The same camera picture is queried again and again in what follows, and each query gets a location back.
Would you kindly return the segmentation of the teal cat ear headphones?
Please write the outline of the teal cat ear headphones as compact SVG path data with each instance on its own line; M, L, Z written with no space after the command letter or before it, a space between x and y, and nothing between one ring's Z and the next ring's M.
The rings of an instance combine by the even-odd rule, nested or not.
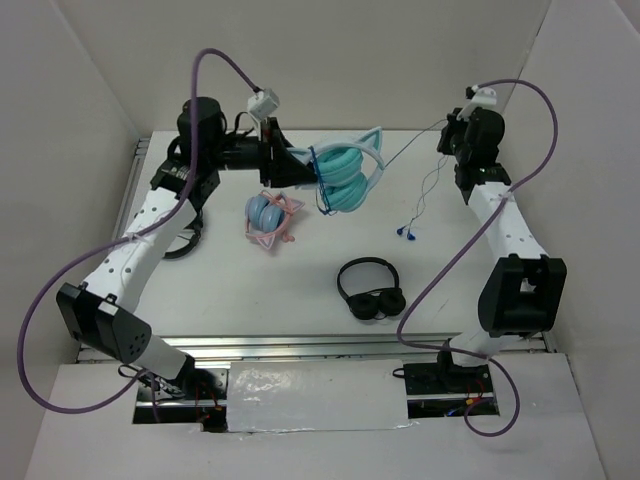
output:
M322 141L307 147L308 164L318 175L316 198L323 215L358 209L382 178L383 129L374 127L359 136Z

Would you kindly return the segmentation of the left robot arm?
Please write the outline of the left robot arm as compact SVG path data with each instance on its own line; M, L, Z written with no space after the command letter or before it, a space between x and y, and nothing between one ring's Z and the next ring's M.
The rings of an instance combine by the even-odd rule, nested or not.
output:
M218 101L200 97L182 107L179 134L151 180L151 188L127 231L80 285L63 284L56 303L71 337L123 364L146 369L170 396L185 398L214 387L192 356L154 335L135 310L143 290L179 233L200 218L222 170L256 170L266 187L313 183L311 169L289 153L270 90L254 93L247 113L257 125L251 137L226 130Z

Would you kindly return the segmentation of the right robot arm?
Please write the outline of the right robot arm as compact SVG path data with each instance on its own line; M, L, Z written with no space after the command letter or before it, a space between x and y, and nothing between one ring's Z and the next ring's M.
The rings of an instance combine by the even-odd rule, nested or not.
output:
M550 331L567 277L531 233L498 162L503 117L483 107L456 108L447 116L437 150L456 160L455 183L465 204L486 225L496 263L477 303L479 326L446 343L435 378L454 392L485 372L488 358L515 342Z

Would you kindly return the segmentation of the pink blue cat headphones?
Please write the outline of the pink blue cat headphones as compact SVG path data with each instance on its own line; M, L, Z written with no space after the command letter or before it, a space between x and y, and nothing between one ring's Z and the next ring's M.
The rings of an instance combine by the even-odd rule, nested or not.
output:
M295 237L289 232L293 217L305 203L284 192L271 194L266 190L249 198L244 209L244 235L250 242L270 250L280 240L291 243Z

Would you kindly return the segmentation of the small black headphones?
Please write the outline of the small black headphones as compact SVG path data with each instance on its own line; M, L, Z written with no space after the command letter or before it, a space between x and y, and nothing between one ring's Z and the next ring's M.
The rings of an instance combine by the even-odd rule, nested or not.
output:
M342 286L342 275L352 267L368 263L385 267L393 278L393 286L349 295ZM361 321L374 320L378 315L396 317L404 311L407 305L400 287L398 271L391 263L379 257L361 257L345 263L338 271L336 288L351 314Z

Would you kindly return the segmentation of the white taped cover plate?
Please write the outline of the white taped cover plate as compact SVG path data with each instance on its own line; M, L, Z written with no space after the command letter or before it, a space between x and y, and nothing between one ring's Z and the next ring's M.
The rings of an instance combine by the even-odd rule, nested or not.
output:
M398 360L236 362L227 387L233 433L393 430L410 425Z

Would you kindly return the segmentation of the large black wired headphones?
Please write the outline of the large black wired headphones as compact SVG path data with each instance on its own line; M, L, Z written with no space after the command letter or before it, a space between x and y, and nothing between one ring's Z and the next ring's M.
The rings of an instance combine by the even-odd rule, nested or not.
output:
M196 217L184 228L183 232L177 236L183 241L183 245L175 249L167 250L164 253L164 260L178 260L189 255L200 243L204 229L203 212L198 211Z

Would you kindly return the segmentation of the aluminium rail frame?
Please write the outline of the aluminium rail frame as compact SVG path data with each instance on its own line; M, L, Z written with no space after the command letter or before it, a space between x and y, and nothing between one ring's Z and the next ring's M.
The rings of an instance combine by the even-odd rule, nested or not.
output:
M200 245L187 257L164 261L140 299L137 315L154 334L199 359L318 357L400 351L395 334L437 344L478 328L477 299L493 268L491 249L478 242L435 288L430 280L477 231L478 222L453 181L453 164L439 158L432 133L385 134L393 162L355 213L325 217L314 196L293 218L295 241L265 250L244 235L246 200L260 190L254 172L226 172L205 210ZM355 319L336 291L339 269L377 256L399 271L418 308L395 318ZM350 292L387 285L375 265L348 269Z

